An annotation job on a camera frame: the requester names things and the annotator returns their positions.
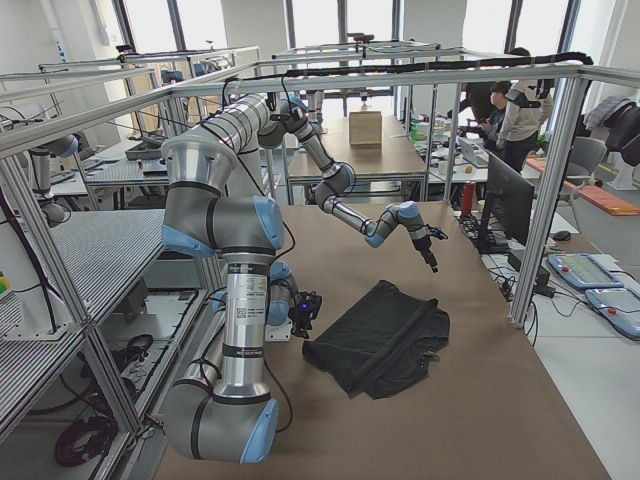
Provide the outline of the black t-shirt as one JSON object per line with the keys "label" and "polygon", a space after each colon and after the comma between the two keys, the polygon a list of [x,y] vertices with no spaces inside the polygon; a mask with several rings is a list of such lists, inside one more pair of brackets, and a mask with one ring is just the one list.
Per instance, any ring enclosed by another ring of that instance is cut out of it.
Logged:
{"label": "black t-shirt", "polygon": [[428,375],[449,341],[450,317],[436,299],[421,300],[380,280],[313,341],[304,359],[353,397],[392,397]]}

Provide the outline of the blue teach pendant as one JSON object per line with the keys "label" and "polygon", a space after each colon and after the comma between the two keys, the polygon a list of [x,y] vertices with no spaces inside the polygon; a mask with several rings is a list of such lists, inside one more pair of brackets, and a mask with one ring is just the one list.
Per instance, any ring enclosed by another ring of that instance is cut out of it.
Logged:
{"label": "blue teach pendant", "polygon": [[577,290],[622,288],[624,284],[587,253],[550,254],[549,266]]}
{"label": "blue teach pendant", "polygon": [[639,339],[639,294],[627,288],[589,289],[584,292],[590,305],[619,333]]}

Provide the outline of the aluminium frame post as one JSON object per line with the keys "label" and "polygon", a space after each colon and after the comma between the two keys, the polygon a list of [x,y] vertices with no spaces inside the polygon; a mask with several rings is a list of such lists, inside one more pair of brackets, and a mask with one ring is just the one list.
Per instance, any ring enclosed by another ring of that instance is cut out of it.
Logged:
{"label": "aluminium frame post", "polygon": [[557,197],[565,175],[569,151],[588,84],[589,81],[581,77],[567,79],[564,91],[557,101],[558,113],[555,128],[509,314],[511,325],[514,328],[523,328],[526,321],[538,268],[556,210]]}

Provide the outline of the black Huawei monitor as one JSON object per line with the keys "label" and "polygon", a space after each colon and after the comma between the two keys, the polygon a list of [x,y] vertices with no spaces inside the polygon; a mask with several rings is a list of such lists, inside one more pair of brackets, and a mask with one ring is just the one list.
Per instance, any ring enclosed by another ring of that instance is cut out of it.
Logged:
{"label": "black Huawei monitor", "polygon": [[534,186],[519,172],[493,155],[489,156],[485,203],[476,248],[481,254],[502,253],[505,247],[493,240],[489,222],[494,218],[504,234],[525,246],[529,234]]}

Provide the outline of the striped back workbench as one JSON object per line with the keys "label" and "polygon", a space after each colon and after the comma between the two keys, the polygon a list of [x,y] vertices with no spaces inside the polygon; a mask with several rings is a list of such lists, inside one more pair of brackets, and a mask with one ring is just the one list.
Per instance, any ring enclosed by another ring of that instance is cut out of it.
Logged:
{"label": "striped back workbench", "polygon": [[1,343],[67,341],[113,310],[161,251],[162,210],[73,212],[49,231],[56,277],[22,220],[1,219]]}

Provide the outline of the red bottle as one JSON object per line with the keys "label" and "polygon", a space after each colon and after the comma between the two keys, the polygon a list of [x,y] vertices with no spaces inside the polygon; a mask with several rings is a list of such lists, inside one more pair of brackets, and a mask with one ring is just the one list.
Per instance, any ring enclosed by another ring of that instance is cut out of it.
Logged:
{"label": "red bottle", "polygon": [[473,209],[473,203],[475,199],[476,183],[473,181],[467,181],[464,184],[463,193],[461,197],[461,215],[468,216]]}

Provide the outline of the standing person in white top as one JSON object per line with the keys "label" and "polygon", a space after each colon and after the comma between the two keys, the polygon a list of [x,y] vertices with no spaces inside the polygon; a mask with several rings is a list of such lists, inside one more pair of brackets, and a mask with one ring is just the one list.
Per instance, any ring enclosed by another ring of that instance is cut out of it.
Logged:
{"label": "standing person in white top", "polygon": [[553,98],[543,81],[518,80],[506,94],[507,106],[496,145],[503,160],[520,173],[536,147],[540,127],[553,110]]}

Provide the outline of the cardboard box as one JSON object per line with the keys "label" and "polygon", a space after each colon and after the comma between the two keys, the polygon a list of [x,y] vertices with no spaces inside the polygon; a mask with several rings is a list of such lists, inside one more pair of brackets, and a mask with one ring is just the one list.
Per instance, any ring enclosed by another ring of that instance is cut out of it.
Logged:
{"label": "cardboard box", "polygon": [[349,144],[351,146],[380,145],[382,143],[382,114],[380,111],[354,111],[349,114]]}

